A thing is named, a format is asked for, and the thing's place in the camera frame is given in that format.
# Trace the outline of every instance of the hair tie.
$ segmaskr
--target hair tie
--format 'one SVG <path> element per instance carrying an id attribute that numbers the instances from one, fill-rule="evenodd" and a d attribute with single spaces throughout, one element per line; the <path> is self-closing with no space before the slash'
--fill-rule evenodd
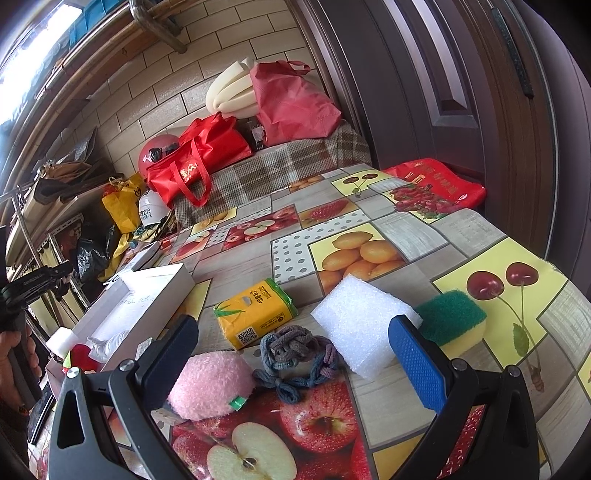
<path id="1" fill-rule="evenodd" d="M 301 400 L 298 388 L 313 388 L 334 378 L 338 370 L 338 355 L 328 338 L 312 335 L 300 325 L 285 325 L 261 339 L 263 369 L 257 368 L 252 376 L 265 388 L 275 388 L 284 403 Z M 314 360 L 307 378 L 283 379 L 279 372 L 296 367 L 300 362 Z"/>

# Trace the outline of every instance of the yellow tissue package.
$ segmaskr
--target yellow tissue package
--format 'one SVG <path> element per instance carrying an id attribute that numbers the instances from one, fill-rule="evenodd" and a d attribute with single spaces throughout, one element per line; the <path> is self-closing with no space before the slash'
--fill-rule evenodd
<path id="1" fill-rule="evenodd" d="M 291 298 L 271 278 L 218 303 L 213 312 L 224 337 L 237 350 L 297 315 Z"/>

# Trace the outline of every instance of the red bag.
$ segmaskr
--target red bag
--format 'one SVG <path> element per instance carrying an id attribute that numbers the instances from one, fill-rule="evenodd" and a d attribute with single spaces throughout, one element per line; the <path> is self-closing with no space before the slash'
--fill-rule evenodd
<path id="1" fill-rule="evenodd" d="M 384 173 L 415 183 L 461 208 L 477 207 L 486 197 L 486 189 L 482 185 L 461 179 L 433 158 L 407 161 L 387 168 Z"/>
<path id="2" fill-rule="evenodd" d="M 294 70 L 291 65 L 301 65 Z M 302 61 L 259 63 L 251 70 L 259 105 L 259 122 L 265 128 L 267 147 L 302 140 L 326 138 L 339 126 L 341 112 L 303 76 L 310 67 Z"/>
<path id="3" fill-rule="evenodd" d="M 252 155 L 246 140 L 234 130 L 235 124 L 235 117 L 223 118 L 219 112 L 203 120 L 197 118 L 178 138 L 179 148 L 147 168 L 146 183 L 168 208 L 173 208 L 179 193 L 195 207 L 202 207 L 212 189 L 209 174 Z M 201 198 L 187 187 L 199 178 L 205 187 Z"/>

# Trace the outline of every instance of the yellow sponge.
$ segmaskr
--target yellow sponge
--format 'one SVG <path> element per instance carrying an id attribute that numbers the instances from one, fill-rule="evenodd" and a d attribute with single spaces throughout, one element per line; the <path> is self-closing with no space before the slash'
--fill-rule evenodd
<path id="1" fill-rule="evenodd" d="M 485 330 L 486 320 L 484 320 L 482 323 L 479 323 L 475 327 L 472 327 L 466 333 L 462 333 L 459 337 L 454 338 L 451 342 L 447 342 L 445 345 L 442 345 L 441 349 L 448 358 L 457 358 L 479 343 L 484 337 Z"/>
<path id="2" fill-rule="evenodd" d="M 486 312 L 459 290 L 438 295 L 415 310 L 423 319 L 418 331 L 449 358 L 460 356 L 484 336 Z"/>

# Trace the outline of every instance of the fruit-print tablecloth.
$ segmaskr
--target fruit-print tablecloth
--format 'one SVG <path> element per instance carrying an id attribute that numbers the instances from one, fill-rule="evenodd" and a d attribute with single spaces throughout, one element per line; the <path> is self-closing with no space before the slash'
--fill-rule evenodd
<path id="1" fill-rule="evenodd" d="M 197 287 L 179 313 L 198 318 L 196 353 L 231 348 L 213 306 L 267 277 L 293 298 L 293 322 L 317 335 L 310 312 L 347 273 L 412 306 L 467 292 L 488 318 L 484 340 L 462 357 L 482 370 L 519 366 L 537 422 L 540 478 L 549 478 L 591 419 L 591 305 L 478 213 L 417 198 L 403 180 L 346 167 L 182 231 L 159 264 L 182 257 L 193 272 Z M 256 345 L 242 355 L 260 367 Z M 433 418 L 395 361 L 374 381 L 344 368 L 295 406 L 256 393 L 235 414 L 163 431 L 200 480 L 388 480 Z"/>

